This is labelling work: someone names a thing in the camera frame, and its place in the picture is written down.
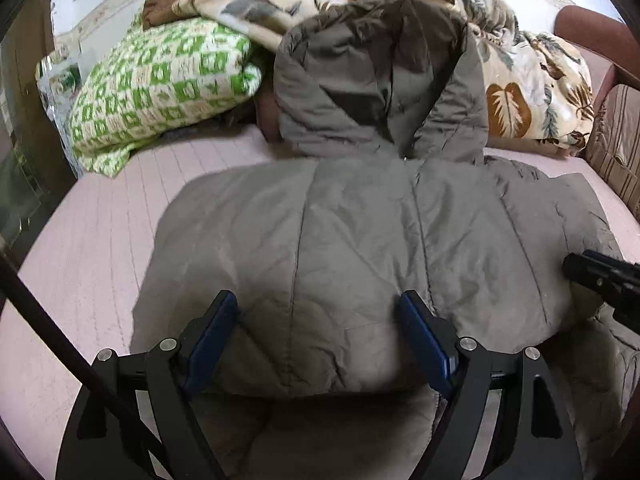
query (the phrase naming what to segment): gray puffer jacket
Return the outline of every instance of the gray puffer jacket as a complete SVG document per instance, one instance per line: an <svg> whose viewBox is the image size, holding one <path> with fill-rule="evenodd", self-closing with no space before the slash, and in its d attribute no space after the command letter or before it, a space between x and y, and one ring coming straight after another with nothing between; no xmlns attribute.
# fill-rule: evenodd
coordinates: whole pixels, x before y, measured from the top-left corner
<svg viewBox="0 0 640 480"><path fill-rule="evenodd" d="M444 403L398 328L407 289L491 350L541 345L592 474L640 347L561 263L620 252L582 176L482 156L482 72L465 24L420 0L331 9L286 36L275 90L284 137L323 158L187 184L134 309L131 351L146 351L220 289L237 295L239 325L193 402L227 475L409 478ZM483 427L470 478L490 435Z"/></svg>

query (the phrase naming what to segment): red sofa armrest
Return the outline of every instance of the red sofa armrest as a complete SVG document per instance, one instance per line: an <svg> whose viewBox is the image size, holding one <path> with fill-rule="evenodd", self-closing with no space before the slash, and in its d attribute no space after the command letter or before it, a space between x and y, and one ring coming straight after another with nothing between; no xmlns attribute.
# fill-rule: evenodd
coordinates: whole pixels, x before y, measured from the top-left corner
<svg viewBox="0 0 640 480"><path fill-rule="evenodd" d="M593 10L566 6L556 16L554 34L612 60L640 80L640 45L624 23Z"/></svg>

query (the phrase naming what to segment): jacket seam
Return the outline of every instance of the jacket seam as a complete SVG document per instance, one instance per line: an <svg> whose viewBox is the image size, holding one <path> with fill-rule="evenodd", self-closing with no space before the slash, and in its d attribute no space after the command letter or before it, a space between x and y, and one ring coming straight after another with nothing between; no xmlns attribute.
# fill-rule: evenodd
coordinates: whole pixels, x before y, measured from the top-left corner
<svg viewBox="0 0 640 480"><path fill-rule="evenodd" d="M424 165L426 164L426 161L424 161L421 165L420 168L418 168L418 173L417 173L417 180L420 179L420 172L422 171L422 168L424 168ZM426 280L426 286L427 286L427 295L428 297L425 298L426 300L428 300L428 307L431 308L431 310L433 310L433 313L436 317L439 316L438 314L438 310L436 309L435 304L433 303L433 296L431 295L431 281L429 279L429 264L427 261L427 247L425 247L424 245L424 231L422 229L422 218L420 217L420 208L418 207L418 197L415 193L415 186L413 183L409 182L409 186L411 187L411 195L414 199L414 205L415 205L415 215L418 217L418 227L420 229L420 244L422 245L422 257L424 258L424 279Z"/></svg>
<svg viewBox="0 0 640 480"><path fill-rule="evenodd" d="M566 237L566 230L564 228L564 216L560 213L560 210L558 209L558 202L554 204L554 208L556 210L556 214L558 215L558 218L560 219L560 227L562 228L562 237L564 238L564 246L566 247L566 253L569 254L569 252L571 251L569 250L569 240ZM573 300L574 292L572 291L571 283L567 281L566 286L569 289L569 295Z"/></svg>
<svg viewBox="0 0 640 480"><path fill-rule="evenodd" d="M309 202L309 193L311 190L311 186L313 186L315 180L316 180L316 173L318 172L318 167L320 166L320 163L317 162L316 163L316 167L314 168L314 172L313 175L311 176L311 180L309 181L309 186L306 188L306 193L305 193L305 202L303 203L302 206L302 214L300 216L300 230L298 232L298 244L296 247L296 261L293 267L293 276L291 278L291 295L289 298L289 340L287 342L287 355L286 355L286 386L287 386L287 395L290 396L291 394L291 377L293 375L293 366L291 365L291 344L292 344L292 337L291 337L291 333L293 330L293 303L294 303L294 297L295 297L295 293L296 293L296 277L298 276L298 263L300 261L300 240L302 240L302 228L303 225L305 223L305 211L306 208L308 206L308 202Z"/></svg>
<svg viewBox="0 0 640 480"><path fill-rule="evenodd" d="M540 310L542 310L542 316L545 319L545 324L548 325L548 319L546 317L546 310L545 310L545 305L542 301L542 292L540 291L540 284L538 283L538 278L536 277L536 272L533 269L533 265L531 263L531 260L529 259L529 255L527 254L527 250L524 248L524 244L522 243L522 239L520 238L520 235L518 234L518 231L516 229L515 224L513 223L513 218L511 218L511 215L509 213L509 210L507 209L506 204L504 203L504 196L507 194L507 190L504 190L504 193L499 194L498 197L500 199L500 204L502 205L502 209L504 209L504 212L507 215L507 218L509 219L509 224L511 225L511 229L513 230L513 234L516 237L516 240L518 241L518 244L520 245L520 248L522 249L522 253L524 254L524 257L527 261L527 265L529 266L529 270L531 271L531 275L533 276L533 282L536 284L536 289L538 290L538 299L540 300Z"/></svg>

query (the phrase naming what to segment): silver screw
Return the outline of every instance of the silver screw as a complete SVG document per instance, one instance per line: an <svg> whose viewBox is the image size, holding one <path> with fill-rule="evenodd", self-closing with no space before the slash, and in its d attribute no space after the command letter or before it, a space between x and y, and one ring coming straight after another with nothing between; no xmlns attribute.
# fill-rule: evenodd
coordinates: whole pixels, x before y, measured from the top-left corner
<svg viewBox="0 0 640 480"><path fill-rule="evenodd" d="M113 352L110 349L104 348L98 352L97 358L98 361L108 361L109 359L111 359L112 355Z"/></svg>
<svg viewBox="0 0 640 480"><path fill-rule="evenodd" d="M460 348L464 348L465 350L469 350L471 352L472 350L478 348L478 343L476 343L476 340L471 337L463 337L460 340Z"/></svg>
<svg viewBox="0 0 640 480"><path fill-rule="evenodd" d="M160 349L164 352L168 352L169 350L173 350L177 345L178 342L175 339L162 339L160 342Z"/></svg>
<svg viewBox="0 0 640 480"><path fill-rule="evenodd" d="M536 361L537 359L540 359L540 350L538 350L537 348L533 348L533 346L530 346L524 351L524 355L526 355L529 359L533 359L534 361Z"/></svg>

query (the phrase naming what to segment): blue gripper pad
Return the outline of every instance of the blue gripper pad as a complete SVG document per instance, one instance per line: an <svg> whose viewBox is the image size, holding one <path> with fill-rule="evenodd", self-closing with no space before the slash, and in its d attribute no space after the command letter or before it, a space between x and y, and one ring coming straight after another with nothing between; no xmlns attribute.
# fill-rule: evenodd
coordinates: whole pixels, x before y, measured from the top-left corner
<svg viewBox="0 0 640 480"><path fill-rule="evenodd" d="M205 315L191 320L182 332L180 357L184 379L180 386L187 399L210 383L239 314L236 296L221 290Z"/></svg>
<svg viewBox="0 0 640 480"><path fill-rule="evenodd" d="M458 336L450 321L435 317L414 290L405 291L398 303L400 325L429 386L449 400L452 377L458 369Z"/></svg>

